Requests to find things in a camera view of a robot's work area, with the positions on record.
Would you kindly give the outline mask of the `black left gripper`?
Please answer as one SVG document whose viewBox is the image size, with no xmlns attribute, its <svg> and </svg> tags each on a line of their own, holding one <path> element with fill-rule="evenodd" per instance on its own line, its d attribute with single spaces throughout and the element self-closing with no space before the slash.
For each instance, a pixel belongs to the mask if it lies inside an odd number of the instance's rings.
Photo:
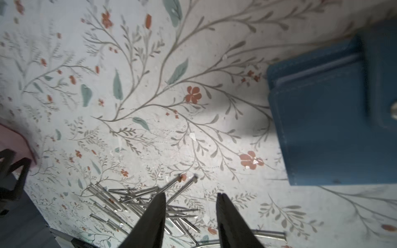
<svg viewBox="0 0 397 248">
<path fill-rule="evenodd" d="M 32 160 L 27 157 L 14 162 L 15 157 L 16 152 L 11 149 L 4 149 L 1 151 L 1 184 L 10 179 L 14 171 L 22 168 L 18 179 L 14 179 L 12 188 L 1 187 L 1 216 L 8 214 L 8 205 L 10 203 L 17 202 L 22 197 L 26 179 L 32 164 Z"/>
</svg>

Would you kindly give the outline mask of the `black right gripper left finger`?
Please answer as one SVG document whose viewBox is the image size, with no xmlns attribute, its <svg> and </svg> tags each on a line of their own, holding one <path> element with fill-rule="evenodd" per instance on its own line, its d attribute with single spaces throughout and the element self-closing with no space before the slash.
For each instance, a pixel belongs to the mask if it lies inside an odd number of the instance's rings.
<svg viewBox="0 0 397 248">
<path fill-rule="evenodd" d="M 166 196 L 156 195 L 119 248 L 161 248 L 166 216 Z"/>
</svg>

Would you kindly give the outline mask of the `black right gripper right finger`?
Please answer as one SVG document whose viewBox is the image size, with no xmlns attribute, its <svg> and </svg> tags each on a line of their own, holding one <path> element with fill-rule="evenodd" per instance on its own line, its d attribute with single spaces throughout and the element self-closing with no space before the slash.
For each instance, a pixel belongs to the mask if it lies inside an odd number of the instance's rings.
<svg viewBox="0 0 397 248">
<path fill-rule="evenodd" d="M 263 248 L 225 193 L 217 194 L 216 213 L 220 247 Z"/>
</svg>

